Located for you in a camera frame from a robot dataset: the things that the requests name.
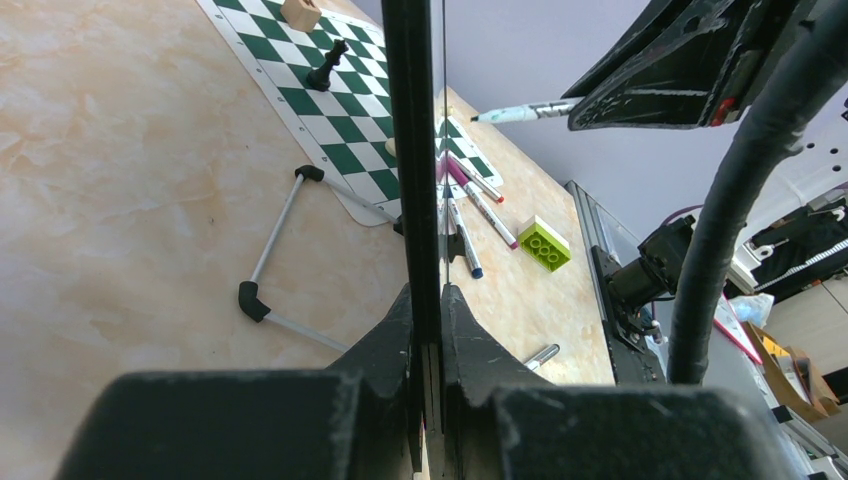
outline gray wall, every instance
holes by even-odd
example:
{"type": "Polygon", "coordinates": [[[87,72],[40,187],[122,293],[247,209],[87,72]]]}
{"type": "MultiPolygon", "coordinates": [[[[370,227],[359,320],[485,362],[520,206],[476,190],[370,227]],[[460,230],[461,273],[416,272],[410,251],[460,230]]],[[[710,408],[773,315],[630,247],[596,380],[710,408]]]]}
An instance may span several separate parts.
{"type": "MultiPolygon", "coordinates": [[[[354,3],[380,21],[380,0],[354,3]]],[[[448,0],[448,85],[479,111],[557,99],[647,3],[448,0]]],[[[566,119],[499,128],[557,181],[576,180],[640,238],[671,211],[703,202],[735,132],[569,132],[566,119]]]]}

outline metal rod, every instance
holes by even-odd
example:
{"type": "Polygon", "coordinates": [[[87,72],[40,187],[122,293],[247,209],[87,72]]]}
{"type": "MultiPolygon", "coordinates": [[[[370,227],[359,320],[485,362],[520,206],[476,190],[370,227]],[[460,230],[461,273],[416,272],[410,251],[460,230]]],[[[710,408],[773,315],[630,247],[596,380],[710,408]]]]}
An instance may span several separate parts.
{"type": "Polygon", "coordinates": [[[375,206],[373,203],[369,202],[368,200],[365,200],[364,198],[360,197],[359,195],[353,193],[349,188],[346,188],[344,185],[339,185],[335,181],[327,178],[326,176],[324,177],[324,179],[322,181],[324,183],[326,183],[327,185],[329,185],[330,188],[332,188],[333,190],[341,193],[345,197],[347,197],[347,198],[353,200],[354,202],[358,203],[359,205],[365,207],[370,212],[373,212],[373,213],[385,218],[386,220],[388,220],[392,223],[397,222],[397,218],[393,217],[389,212],[375,206]]]}
{"type": "Polygon", "coordinates": [[[533,358],[527,360],[524,365],[530,370],[536,370],[537,368],[547,363],[548,360],[554,358],[554,355],[556,355],[557,353],[559,353],[559,345],[557,345],[556,343],[548,345],[541,352],[537,353],[536,355],[533,355],[533,358]]]}
{"type": "Polygon", "coordinates": [[[303,179],[303,175],[298,175],[297,180],[294,181],[294,187],[292,187],[292,192],[289,194],[289,198],[286,199],[286,206],[283,207],[283,213],[280,214],[277,224],[274,225],[274,230],[271,232],[271,238],[269,238],[268,243],[265,244],[265,250],[262,251],[262,255],[259,257],[259,262],[256,264],[256,269],[253,270],[253,275],[250,276],[251,282],[258,283],[259,275],[262,274],[262,269],[265,268],[265,262],[268,261],[271,249],[274,248],[274,243],[277,241],[277,237],[280,236],[280,230],[283,228],[283,222],[286,221],[289,210],[291,210],[291,206],[294,203],[294,197],[297,195],[297,191],[303,184],[303,179]]]}
{"type": "Polygon", "coordinates": [[[315,340],[316,342],[323,343],[324,345],[326,345],[326,346],[328,346],[332,349],[338,350],[342,353],[346,352],[349,348],[349,347],[342,345],[341,343],[333,340],[332,338],[321,335],[320,333],[316,332],[315,330],[312,330],[311,328],[304,327],[303,325],[301,325],[299,323],[295,323],[295,322],[292,322],[291,320],[285,319],[285,318],[277,315],[274,312],[268,313],[268,315],[265,316],[265,319],[270,320],[270,321],[272,321],[272,322],[274,322],[278,325],[282,325],[283,327],[286,327],[289,330],[293,330],[293,331],[303,335],[304,337],[309,337],[312,340],[315,340]]]}

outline cardboard box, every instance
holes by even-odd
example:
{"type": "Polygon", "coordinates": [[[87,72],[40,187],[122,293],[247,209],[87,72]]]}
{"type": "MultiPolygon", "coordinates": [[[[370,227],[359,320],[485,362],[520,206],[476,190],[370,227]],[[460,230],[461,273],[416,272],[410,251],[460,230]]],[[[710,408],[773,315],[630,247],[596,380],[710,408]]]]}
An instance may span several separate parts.
{"type": "Polygon", "coordinates": [[[742,322],[742,328],[745,329],[745,333],[748,334],[748,338],[754,344],[754,349],[757,350],[757,353],[759,353],[760,358],[763,360],[766,382],[778,402],[791,408],[809,423],[827,418],[831,414],[839,412],[839,408],[836,406],[838,403],[836,396],[827,387],[824,378],[822,378],[818,369],[815,368],[812,361],[810,361],[809,357],[803,351],[791,347],[784,349],[792,356],[795,362],[800,360],[803,361],[804,365],[807,365],[807,374],[809,375],[811,387],[809,402],[806,398],[798,394],[792,383],[783,374],[774,357],[771,356],[769,349],[764,345],[764,343],[767,344],[769,342],[779,345],[778,342],[768,333],[748,322],[742,322]]]}

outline table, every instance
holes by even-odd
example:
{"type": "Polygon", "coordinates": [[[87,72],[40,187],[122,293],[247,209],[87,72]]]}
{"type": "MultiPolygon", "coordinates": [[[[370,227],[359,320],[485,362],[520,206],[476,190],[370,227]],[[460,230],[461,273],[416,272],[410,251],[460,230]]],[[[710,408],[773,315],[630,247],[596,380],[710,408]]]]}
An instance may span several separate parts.
{"type": "MultiPolygon", "coordinates": [[[[352,4],[329,10],[365,18],[352,4]]],[[[150,369],[321,368],[338,356],[236,305],[308,160],[193,0],[0,7],[0,471],[46,478],[96,395],[150,369]]],[[[498,213],[571,242],[549,274],[468,210],[487,267],[451,269],[478,320],[558,383],[612,383],[571,197],[448,92],[506,179],[498,213]]],[[[403,239],[306,185],[261,281],[277,313],[353,344],[407,280],[403,239]]]]}

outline green lego brick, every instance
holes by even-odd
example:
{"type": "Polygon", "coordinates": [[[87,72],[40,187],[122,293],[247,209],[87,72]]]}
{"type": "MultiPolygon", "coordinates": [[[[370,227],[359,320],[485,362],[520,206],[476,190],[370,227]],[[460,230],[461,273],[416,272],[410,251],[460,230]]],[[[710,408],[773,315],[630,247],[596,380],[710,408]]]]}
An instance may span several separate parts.
{"type": "Polygon", "coordinates": [[[521,249],[553,272],[571,260],[568,241],[541,218],[534,216],[522,227],[518,236],[521,249]]]}

